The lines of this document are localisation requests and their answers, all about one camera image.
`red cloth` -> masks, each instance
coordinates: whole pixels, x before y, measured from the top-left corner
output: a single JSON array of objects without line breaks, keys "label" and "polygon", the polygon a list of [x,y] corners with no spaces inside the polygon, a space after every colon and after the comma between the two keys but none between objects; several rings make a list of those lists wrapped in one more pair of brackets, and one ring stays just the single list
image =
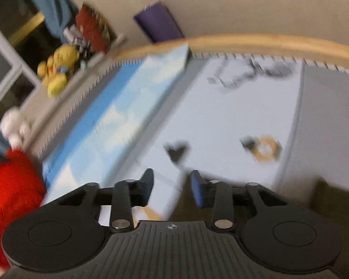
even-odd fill
[{"label": "red cloth", "polygon": [[8,150],[9,162],[0,164],[0,267],[9,267],[1,248],[1,235],[15,219],[35,210],[45,194],[43,183],[30,159],[21,151]]},{"label": "red cloth", "polygon": [[107,43],[102,36],[96,20],[89,14],[86,5],[83,5],[76,15],[75,25],[83,37],[87,41],[90,41],[90,47],[93,51],[107,53]]}]

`white plush toy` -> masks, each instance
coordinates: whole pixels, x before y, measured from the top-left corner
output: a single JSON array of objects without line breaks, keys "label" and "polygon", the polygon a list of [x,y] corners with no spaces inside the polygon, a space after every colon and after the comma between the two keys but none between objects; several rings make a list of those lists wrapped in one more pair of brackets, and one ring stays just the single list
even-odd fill
[{"label": "white plush toy", "polygon": [[10,108],[0,122],[1,134],[8,139],[10,147],[22,149],[23,141],[30,136],[31,130],[18,107]]}]

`red clothing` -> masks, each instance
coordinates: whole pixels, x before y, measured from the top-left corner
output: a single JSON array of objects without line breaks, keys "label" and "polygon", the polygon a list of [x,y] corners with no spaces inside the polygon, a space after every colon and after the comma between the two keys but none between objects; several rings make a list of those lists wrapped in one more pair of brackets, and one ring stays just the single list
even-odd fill
[{"label": "red clothing", "polygon": [[41,204],[43,182],[30,159],[21,151],[8,150],[9,162],[0,164],[0,267],[9,267],[1,248],[1,235],[8,224]]}]

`wall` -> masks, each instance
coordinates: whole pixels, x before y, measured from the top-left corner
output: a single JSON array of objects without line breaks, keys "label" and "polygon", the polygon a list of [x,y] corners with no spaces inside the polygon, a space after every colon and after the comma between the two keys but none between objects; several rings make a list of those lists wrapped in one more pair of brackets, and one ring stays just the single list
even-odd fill
[{"label": "wall", "polygon": [[[146,44],[132,17],[157,0],[85,0],[126,33],[129,46]],[[162,0],[187,37],[216,33],[273,33],[349,45],[349,0]]]}]

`yellow stuffed toy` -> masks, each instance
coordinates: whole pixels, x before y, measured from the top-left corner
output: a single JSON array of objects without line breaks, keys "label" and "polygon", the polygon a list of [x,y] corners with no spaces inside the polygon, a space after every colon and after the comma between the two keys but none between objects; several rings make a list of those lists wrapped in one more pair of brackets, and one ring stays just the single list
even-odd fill
[{"label": "yellow stuffed toy", "polygon": [[74,45],[63,44],[48,61],[41,62],[37,67],[37,75],[43,79],[43,85],[48,88],[48,96],[55,97],[67,85],[66,74],[73,71],[74,64],[79,59],[79,53]]}]

